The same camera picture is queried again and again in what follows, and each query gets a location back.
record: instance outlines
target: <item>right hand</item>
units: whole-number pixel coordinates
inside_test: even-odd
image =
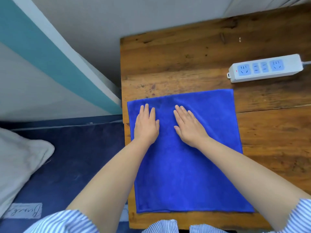
[[[198,148],[200,142],[209,138],[202,124],[190,110],[175,105],[174,115],[178,126],[174,126],[181,140],[192,147]]]

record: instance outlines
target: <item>teal stripe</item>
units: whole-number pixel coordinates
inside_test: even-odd
[[[122,114],[121,107],[99,90],[12,0],[0,0],[0,41],[73,93],[111,114]]]

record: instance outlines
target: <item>forearm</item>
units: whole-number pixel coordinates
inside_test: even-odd
[[[198,148],[276,231],[285,227],[300,198],[310,198],[281,176],[212,138],[202,140]]]
[[[79,209],[100,232],[115,233],[148,148],[147,142],[134,139],[93,177],[67,209]]]

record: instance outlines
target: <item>striped shirt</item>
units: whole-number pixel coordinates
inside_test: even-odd
[[[190,226],[190,233],[226,233],[210,225]],[[96,233],[97,227],[79,210],[64,210],[49,215],[31,227],[25,233]],[[143,233],[178,233],[176,220],[161,220]],[[310,233],[311,232],[311,200],[301,199],[290,214],[286,227],[278,233]]]

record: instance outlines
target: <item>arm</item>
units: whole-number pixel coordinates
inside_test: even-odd
[[[311,196],[250,158],[210,138],[191,111],[175,106],[174,126],[181,140],[199,149],[263,215],[274,230],[286,226],[300,198]]]
[[[159,120],[148,104],[137,116],[134,140],[117,153],[86,185],[67,209],[78,209],[100,232],[115,233],[140,163],[159,135]]]

